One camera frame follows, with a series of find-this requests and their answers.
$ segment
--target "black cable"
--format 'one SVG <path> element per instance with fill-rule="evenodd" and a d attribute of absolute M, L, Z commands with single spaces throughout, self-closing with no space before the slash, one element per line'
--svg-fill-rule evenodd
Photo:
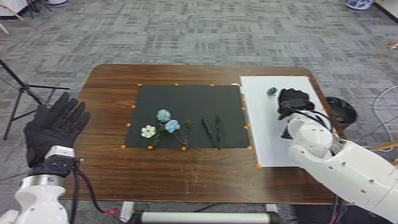
<path fill-rule="evenodd" d="M 19 173 L 19 174 L 15 174 L 15 175 L 12 175 L 12 176 L 1 178 L 0 181 L 5 181 L 5 180 L 8 180 L 8 179 L 19 177 L 21 175 L 28 174 L 28 172 L 30 172 L 30 171 L 26 171 L 26 172 L 23 172 L 23 173 Z"/>
<path fill-rule="evenodd" d="M 74 224 L 74 221 L 76 221 L 76 212 L 78 212 L 78 188 L 79 188 L 79 183 L 78 183 L 78 161 L 76 161 L 74 169 L 72 169 L 72 177 L 74 177 L 74 190 L 72 190 L 72 201 L 71 201 L 71 218 L 69 218 L 69 224 Z"/>
<path fill-rule="evenodd" d="M 330 118 L 326 117 L 326 115 L 323 113 L 319 113 L 317 111 L 310 110 L 312 113 L 316 113 L 326 120 L 328 120 L 328 124 L 330 124 L 330 132 L 332 132 L 332 121 Z"/>
<path fill-rule="evenodd" d="M 209 204 L 207 206 L 204 206 L 200 209 L 197 209 L 193 212 L 200 212 L 200 211 L 204 211 L 207 208 L 211 208 L 214 205 L 218 205 L 218 204 L 222 204 L 222 203 L 213 203 L 213 204 Z"/>
<path fill-rule="evenodd" d="M 287 107 L 284 104 L 280 104 L 280 106 L 296 114 L 303 115 L 328 130 L 328 127 L 325 126 L 325 124 L 316 120 L 314 117 L 310 117 L 305 113 L 301 113 L 301 111 L 298 111 L 296 109 L 293 109 L 291 107 Z"/>
<path fill-rule="evenodd" d="M 94 187 L 92 187 L 92 184 L 90 184 L 90 179 L 88 179 L 88 177 L 86 177 L 86 175 L 85 175 L 85 173 L 83 173 L 81 170 L 78 170 L 78 175 L 79 175 L 79 177 L 83 178 L 85 186 L 86 186 L 86 188 L 88 188 L 90 202 L 92 202 L 94 208 L 95 208 L 95 210 L 97 210 L 97 212 L 99 212 L 101 214 L 106 214 L 106 212 L 104 212 L 104 210 L 101 209 L 99 204 L 97 204 L 97 200 L 95 200 L 95 191 L 94 191 Z M 122 220 L 120 220 L 113 215 L 111 215 L 111 217 L 115 218 L 115 220 L 117 220 L 120 223 L 124 223 Z"/>

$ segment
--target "cable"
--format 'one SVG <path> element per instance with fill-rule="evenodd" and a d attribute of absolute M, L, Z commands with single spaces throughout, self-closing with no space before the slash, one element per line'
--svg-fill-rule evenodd
<path fill-rule="evenodd" d="M 385 123 L 383 123 L 383 121 L 381 121 L 380 115 L 378 115 L 376 104 L 378 104 L 378 101 L 380 101 L 383 95 L 387 94 L 387 92 L 389 92 L 396 87 L 398 87 L 398 85 L 394 85 L 392 87 L 389 87 L 389 88 L 383 90 L 381 94 L 378 95 L 378 97 L 376 97 L 376 99 L 374 99 L 374 103 L 373 103 L 373 107 L 371 107 L 371 108 L 373 108 L 374 115 L 376 115 L 376 119 L 378 119 L 378 121 L 380 121 L 380 123 L 381 123 L 381 126 L 383 126 L 383 129 L 385 129 L 385 131 L 387 131 L 387 136 L 389 136 L 389 141 L 390 141 L 390 142 L 392 142 L 394 138 L 392 138 L 392 134 L 390 134 L 390 131 L 389 131 L 389 127 L 387 127 L 387 125 L 385 125 Z M 390 147 L 387 150 L 380 150 L 380 151 L 381 151 L 381 152 L 390 152 L 392 149 L 394 149 L 394 147 Z"/>
<path fill-rule="evenodd" d="M 207 206 L 204 206 L 200 209 L 197 209 L 193 212 L 204 211 L 207 208 L 211 208 L 214 205 L 220 205 L 222 203 L 213 203 Z"/>
<path fill-rule="evenodd" d="M 310 110 L 312 113 L 316 113 L 326 120 L 328 120 L 328 124 L 330 124 L 330 132 L 332 132 L 332 121 L 330 118 L 326 117 L 326 115 L 323 113 L 319 113 L 317 111 Z"/>
<path fill-rule="evenodd" d="M 92 205 L 94 205 L 95 210 L 97 210 L 99 213 L 102 213 L 104 215 L 110 215 L 120 223 L 126 223 L 126 222 L 120 220 L 120 217 L 117 217 L 117 216 L 113 215 L 113 211 L 104 211 L 104 210 L 101 209 L 99 205 L 97 205 L 94 187 L 92 187 L 92 184 L 90 184 L 88 177 L 86 177 L 86 175 L 85 175 L 85 173 L 83 173 L 81 170 L 78 170 L 78 175 L 79 175 L 79 177 L 83 178 L 85 186 L 86 186 L 86 188 L 88 188 L 90 201 L 92 201 Z"/>
<path fill-rule="evenodd" d="M 26 171 L 26 172 L 23 172 L 23 173 L 19 173 L 19 174 L 15 174 L 15 175 L 12 175 L 12 176 L 1 178 L 0 181 L 5 181 L 5 180 L 8 180 L 8 179 L 19 177 L 21 175 L 28 174 L 28 172 L 30 172 L 30 171 Z"/>
<path fill-rule="evenodd" d="M 76 221 L 76 211 L 78 211 L 78 188 L 79 188 L 79 181 L 78 181 L 78 161 L 74 163 L 72 169 L 72 177 L 74 177 L 74 190 L 72 190 L 72 201 L 71 201 L 71 218 L 69 224 L 74 224 Z"/>
<path fill-rule="evenodd" d="M 373 129 L 373 131 L 360 137 L 360 139 L 355 141 L 355 142 L 358 142 L 373 133 L 374 133 L 374 131 L 378 130 L 378 128 L 383 126 L 383 124 L 387 124 L 394 119 L 398 118 L 398 115 L 394 116 L 394 118 L 389 120 L 389 121 L 385 121 L 376 127 L 374 127 L 374 129 Z"/>
<path fill-rule="evenodd" d="M 280 106 L 291 111 L 294 112 L 296 114 L 303 115 L 323 127 L 325 129 L 328 130 L 325 124 L 317 121 L 317 119 L 314 117 L 310 117 L 305 113 L 301 113 L 301 111 L 298 111 L 296 109 L 293 109 L 291 107 L 287 107 L 282 103 L 280 103 Z"/>

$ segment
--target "black mat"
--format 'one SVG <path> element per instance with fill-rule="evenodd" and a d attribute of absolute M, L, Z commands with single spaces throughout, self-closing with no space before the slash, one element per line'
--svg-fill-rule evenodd
<path fill-rule="evenodd" d="M 248 146 L 238 86 L 142 86 L 126 135 L 127 148 L 147 147 L 152 143 L 152 139 L 140 136 L 140 129 L 145 125 L 156 126 L 156 113 L 161 109 L 168 110 L 179 124 L 184 120 L 193 122 L 190 148 L 211 148 L 200 119 L 207 120 L 214 129 L 216 116 L 220 117 L 220 148 Z M 158 148 L 161 147 L 181 147 L 170 134 L 161 135 Z"/>

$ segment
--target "floor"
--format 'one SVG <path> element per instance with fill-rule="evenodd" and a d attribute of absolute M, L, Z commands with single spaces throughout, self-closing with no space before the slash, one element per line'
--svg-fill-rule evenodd
<path fill-rule="evenodd" d="M 23 17 L 23 22 L 1 21 L 10 35 L 0 33 L 0 57 L 26 82 L 65 86 L 78 96 L 90 70 L 104 63 L 296 65 L 312 71 L 325 95 L 342 98 L 357 109 L 348 139 L 358 140 L 380 125 L 371 104 L 398 84 L 398 51 L 385 47 L 398 40 L 398 26 L 376 8 L 353 12 L 342 0 L 71 0 L 53 12 L 42 9 L 33 19 L 28 14 Z M 0 77 L 10 81 L 1 71 Z M 398 115 L 396 93 L 380 100 L 383 121 Z M 15 90 L 0 82 L 1 124 L 14 97 Z M 19 112 L 33 107 L 24 98 Z M 21 129 L 30 119 L 14 123 L 8 140 L 0 141 L 0 178 L 26 170 Z M 398 137 L 398 119 L 389 129 Z M 371 146 L 387 141 L 380 128 L 358 143 Z M 392 161 L 396 151 L 380 155 Z M 19 179 L 0 182 L 0 214 L 17 207 Z M 179 204 L 138 206 L 197 209 Z M 213 209 L 257 212 L 262 205 Z M 81 216 L 81 223 L 99 223 L 97 213 Z"/>

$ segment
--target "white paper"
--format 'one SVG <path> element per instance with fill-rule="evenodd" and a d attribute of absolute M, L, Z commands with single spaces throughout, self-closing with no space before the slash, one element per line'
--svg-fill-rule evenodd
<path fill-rule="evenodd" d="M 277 93 L 268 96 L 266 92 L 271 87 L 277 88 Z M 296 166 L 287 157 L 291 139 L 280 138 L 287 121 L 277 119 L 277 96 L 280 90 L 289 88 L 309 94 L 314 110 L 325 114 L 307 76 L 241 76 L 254 149 L 257 164 L 262 167 Z"/>

